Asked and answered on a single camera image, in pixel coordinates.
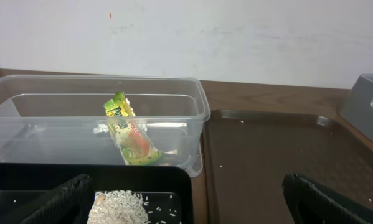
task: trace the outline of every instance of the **snack packet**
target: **snack packet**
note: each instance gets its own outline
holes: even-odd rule
[[[117,92],[104,107],[107,116],[135,116],[123,92]],[[132,120],[109,120],[108,129],[127,165],[148,165],[163,156],[163,153],[153,146],[144,129]]]

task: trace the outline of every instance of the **brown wooden surface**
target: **brown wooden surface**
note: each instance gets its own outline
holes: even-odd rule
[[[12,74],[63,74],[0,69],[0,77]],[[337,115],[337,108],[349,90],[298,86],[261,85],[201,81],[210,109],[277,111],[284,113],[316,114],[339,121],[373,151],[373,143]],[[192,178],[194,216],[196,224],[209,222],[205,169]]]

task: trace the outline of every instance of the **white rice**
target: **white rice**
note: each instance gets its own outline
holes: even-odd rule
[[[88,224],[148,224],[149,217],[143,208],[141,194],[132,194],[130,190],[97,192],[95,200],[104,194],[106,199],[94,204],[89,213]]]

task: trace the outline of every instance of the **gray plastic box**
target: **gray plastic box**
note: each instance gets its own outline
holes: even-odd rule
[[[108,118],[103,104],[126,93],[137,117]],[[108,119],[132,120],[164,156],[155,165],[202,169],[200,135],[210,108],[194,78],[11,75],[0,78],[0,162],[124,164]]]
[[[373,74],[363,74],[339,114],[373,141]]]

